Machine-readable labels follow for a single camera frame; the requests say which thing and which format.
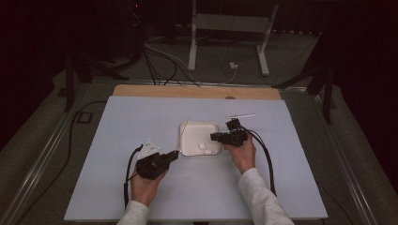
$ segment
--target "person's left hand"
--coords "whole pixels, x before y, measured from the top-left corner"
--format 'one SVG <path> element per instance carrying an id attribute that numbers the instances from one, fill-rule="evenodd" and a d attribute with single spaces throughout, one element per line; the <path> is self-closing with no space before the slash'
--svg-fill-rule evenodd
<path id="1" fill-rule="evenodd" d="M 155 180 L 144 179 L 140 175 L 135 175 L 131 180 L 131 198 L 146 206 L 149 206 L 155 199 L 158 191 L 158 185 L 167 171 L 159 175 Z"/>

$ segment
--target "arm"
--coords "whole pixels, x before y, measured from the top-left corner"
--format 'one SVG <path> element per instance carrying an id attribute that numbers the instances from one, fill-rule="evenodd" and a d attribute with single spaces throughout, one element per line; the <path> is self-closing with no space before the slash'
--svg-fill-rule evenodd
<path id="1" fill-rule="evenodd" d="M 284 212 L 276 196 L 267 188 L 266 182 L 255 169 L 255 146 L 253 137 L 242 146 L 224 145 L 242 176 L 239 190 L 248 205 L 255 225 L 293 224 Z"/>
<path id="2" fill-rule="evenodd" d="M 117 225 L 146 225 L 149 215 L 148 206 L 155 198 L 159 183 L 166 173 L 162 173 L 155 180 L 144 179 L 140 175 L 135 175 L 131 179 L 132 201 L 127 205 L 126 213 Z"/>

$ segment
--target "hand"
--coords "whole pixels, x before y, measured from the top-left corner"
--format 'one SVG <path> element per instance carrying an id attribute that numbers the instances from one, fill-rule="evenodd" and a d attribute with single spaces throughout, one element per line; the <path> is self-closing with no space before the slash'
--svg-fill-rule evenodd
<path id="1" fill-rule="evenodd" d="M 234 160 L 240 174 L 244 174 L 255 167 L 255 146 L 252 135 L 248 134 L 248 140 L 240 147 L 229 144 L 224 144 L 223 147 L 231 153 L 232 160 Z"/>
<path id="2" fill-rule="evenodd" d="M 158 185 L 167 171 L 159 175 L 155 180 L 144 179 L 140 175 L 135 175 L 131 179 L 131 198 L 146 206 L 149 206 L 155 199 L 158 191 Z"/>

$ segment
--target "white table surface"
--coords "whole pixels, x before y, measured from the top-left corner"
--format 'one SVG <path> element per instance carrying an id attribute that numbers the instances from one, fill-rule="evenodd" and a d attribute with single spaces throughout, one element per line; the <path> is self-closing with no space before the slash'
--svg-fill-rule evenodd
<path id="1" fill-rule="evenodd" d="M 161 153 L 176 148 L 186 120 L 212 121 L 227 131 L 226 116 L 256 131 L 270 153 L 275 187 L 291 218 L 326 218 L 307 158 L 283 100 L 177 97 L 110 97 L 102 115 L 65 220 L 119 220 L 124 214 L 123 183 L 132 151 L 150 139 Z M 267 159 L 258 143 L 256 166 L 269 182 Z M 150 220 L 251 219 L 237 189 L 240 177 L 229 153 L 185 157 L 171 164 L 150 206 Z"/>

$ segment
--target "white sleeve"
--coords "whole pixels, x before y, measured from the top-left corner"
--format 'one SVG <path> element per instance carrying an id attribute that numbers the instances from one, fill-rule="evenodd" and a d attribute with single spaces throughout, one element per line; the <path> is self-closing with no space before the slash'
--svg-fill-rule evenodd
<path id="1" fill-rule="evenodd" d="M 252 168 L 242 174 L 238 186 L 255 225 L 294 224 L 276 196 L 267 188 L 257 169 Z"/>
<path id="2" fill-rule="evenodd" d="M 146 205 L 129 201 L 125 215 L 117 222 L 117 225 L 146 225 L 149 209 Z"/>

